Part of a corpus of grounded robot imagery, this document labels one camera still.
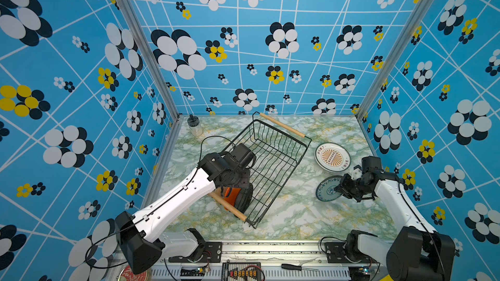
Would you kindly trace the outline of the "grey-green small plate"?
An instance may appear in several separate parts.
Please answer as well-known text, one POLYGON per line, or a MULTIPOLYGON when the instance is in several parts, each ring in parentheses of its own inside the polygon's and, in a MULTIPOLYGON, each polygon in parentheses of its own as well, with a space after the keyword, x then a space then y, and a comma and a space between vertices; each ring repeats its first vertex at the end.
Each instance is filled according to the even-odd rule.
POLYGON ((331 202, 342 196, 342 193, 336 190, 341 183, 341 176, 331 176, 321 181, 316 188, 316 198, 321 202, 331 202))

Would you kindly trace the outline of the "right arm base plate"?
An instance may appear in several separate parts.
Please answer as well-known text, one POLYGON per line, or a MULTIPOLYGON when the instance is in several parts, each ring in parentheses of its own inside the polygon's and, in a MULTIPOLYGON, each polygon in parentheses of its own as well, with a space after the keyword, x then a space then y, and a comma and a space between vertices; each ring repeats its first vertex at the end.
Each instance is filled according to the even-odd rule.
POLYGON ((326 254, 329 264, 356 264, 368 266, 374 263, 368 256, 364 256, 362 259, 358 260, 349 259, 345 252, 345 242, 326 242, 322 244, 321 248, 326 254))

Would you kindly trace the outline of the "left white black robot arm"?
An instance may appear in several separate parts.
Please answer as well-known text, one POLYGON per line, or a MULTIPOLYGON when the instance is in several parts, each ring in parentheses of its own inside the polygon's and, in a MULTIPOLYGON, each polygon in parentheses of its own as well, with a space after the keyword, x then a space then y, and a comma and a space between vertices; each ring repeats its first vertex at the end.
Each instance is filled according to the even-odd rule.
POLYGON ((133 274, 150 269, 161 259, 198 260, 206 242, 195 229, 167 233, 166 228, 196 201, 220 187, 247 188, 256 155, 244 144, 230 152, 210 153, 166 195, 134 214, 115 219, 117 243, 133 274))

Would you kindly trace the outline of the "white plate orange sunburst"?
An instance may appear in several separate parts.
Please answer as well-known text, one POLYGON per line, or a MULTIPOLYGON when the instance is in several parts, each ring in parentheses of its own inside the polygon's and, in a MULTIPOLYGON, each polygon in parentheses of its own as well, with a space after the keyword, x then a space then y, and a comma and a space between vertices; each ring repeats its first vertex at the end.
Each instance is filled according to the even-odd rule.
POLYGON ((326 171, 339 173, 347 170, 351 164, 348 151, 335 143, 323 143, 315 149, 316 162, 326 171))

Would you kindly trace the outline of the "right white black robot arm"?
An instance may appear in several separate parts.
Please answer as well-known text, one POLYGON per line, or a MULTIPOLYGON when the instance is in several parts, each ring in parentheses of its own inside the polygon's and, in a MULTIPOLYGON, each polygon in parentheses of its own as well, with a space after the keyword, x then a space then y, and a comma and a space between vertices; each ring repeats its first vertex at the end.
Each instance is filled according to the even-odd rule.
POLYGON ((374 234, 352 230, 346 238, 345 253, 351 261, 370 257, 386 267, 393 280, 450 280, 454 242, 427 222, 410 201, 395 173, 383 169, 380 158, 364 157, 361 177, 345 174, 334 188, 347 199, 361 202, 380 199, 386 206, 398 235, 392 243, 374 234))

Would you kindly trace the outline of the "black wire dish rack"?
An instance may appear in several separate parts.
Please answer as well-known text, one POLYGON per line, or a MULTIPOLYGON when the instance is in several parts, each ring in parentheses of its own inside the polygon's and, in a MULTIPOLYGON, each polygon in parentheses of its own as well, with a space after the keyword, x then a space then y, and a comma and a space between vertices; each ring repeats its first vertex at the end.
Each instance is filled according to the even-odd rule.
POLYGON ((256 228, 263 220, 271 205, 285 187, 298 165, 301 163, 312 139, 263 113, 254 113, 248 124, 224 149, 229 151, 234 146, 244 144, 254 154, 246 168, 251 170, 250 183, 253 185, 253 200, 245 213, 239 212, 221 197, 226 210, 234 213, 250 227, 256 228))

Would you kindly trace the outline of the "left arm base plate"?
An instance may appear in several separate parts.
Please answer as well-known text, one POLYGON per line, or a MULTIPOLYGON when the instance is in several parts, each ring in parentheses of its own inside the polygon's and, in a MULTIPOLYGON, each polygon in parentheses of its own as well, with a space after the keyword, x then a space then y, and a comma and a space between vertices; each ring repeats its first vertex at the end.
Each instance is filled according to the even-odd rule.
POLYGON ((169 263, 207 264, 220 263, 223 243, 208 241, 198 246, 189 256, 175 256, 168 259, 169 263))

